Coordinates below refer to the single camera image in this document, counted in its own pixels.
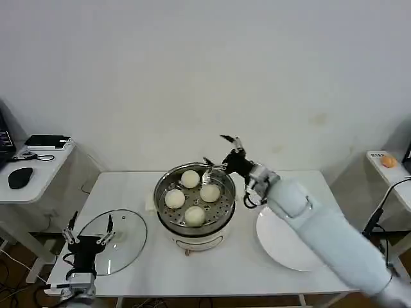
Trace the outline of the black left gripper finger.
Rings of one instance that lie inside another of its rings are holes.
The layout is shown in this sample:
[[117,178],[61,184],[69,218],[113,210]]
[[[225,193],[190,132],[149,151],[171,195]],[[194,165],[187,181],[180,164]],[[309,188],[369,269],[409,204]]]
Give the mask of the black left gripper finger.
[[106,233],[103,235],[103,237],[101,237],[99,240],[96,241],[97,244],[107,244],[115,235],[115,232],[113,231],[113,220],[112,220],[112,215],[109,214],[109,219],[108,219],[108,223],[107,223],[107,231]]
[[69,244],[79,243],[79,239],[73,233],[77,216],[78,216],[78,211],[75,211],[73,217],[69,220],[68,225],[62,230],[62,235]]

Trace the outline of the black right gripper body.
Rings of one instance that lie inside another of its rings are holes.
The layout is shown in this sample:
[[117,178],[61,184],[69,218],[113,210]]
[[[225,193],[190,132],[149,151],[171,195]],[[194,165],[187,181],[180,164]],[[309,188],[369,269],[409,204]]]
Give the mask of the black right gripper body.
[[237,173],[241,177],[248,177],[254,168],[254,163],[246,158],[245,150],[232,150],[223,160],[225,173]]

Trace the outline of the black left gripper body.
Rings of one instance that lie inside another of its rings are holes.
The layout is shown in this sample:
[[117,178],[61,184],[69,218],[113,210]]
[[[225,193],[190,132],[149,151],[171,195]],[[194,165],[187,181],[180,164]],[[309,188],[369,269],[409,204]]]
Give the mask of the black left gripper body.
[[98,236],[79,235],[79,242],[68,244],[68,250],[74,256],[73,268],[70,272],[95,272],[95,258],[103,251],[103,245],[98,243]]

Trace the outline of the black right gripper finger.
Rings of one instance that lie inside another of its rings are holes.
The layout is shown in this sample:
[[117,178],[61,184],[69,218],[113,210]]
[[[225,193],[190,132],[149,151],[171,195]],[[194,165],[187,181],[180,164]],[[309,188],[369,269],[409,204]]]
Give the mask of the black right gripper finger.
[[211,160],[209,160],[207,157],[203,157],[204,162],[207,164],[207,169],[212,172],[212,171],[221,171],[225,172],[227,169],[228,164],[227,163],[220,163],[220,164],[215,164]]
[[230,142],[232,144],[232,150],[230,151],[230,153],[244,153],[245,150],[243,148],[243,144],[241,143],[241,140],[239,137],[232,137],[230,135],[220,135],[220,137],[222,137],[223,139],[227,140],[228,142]]

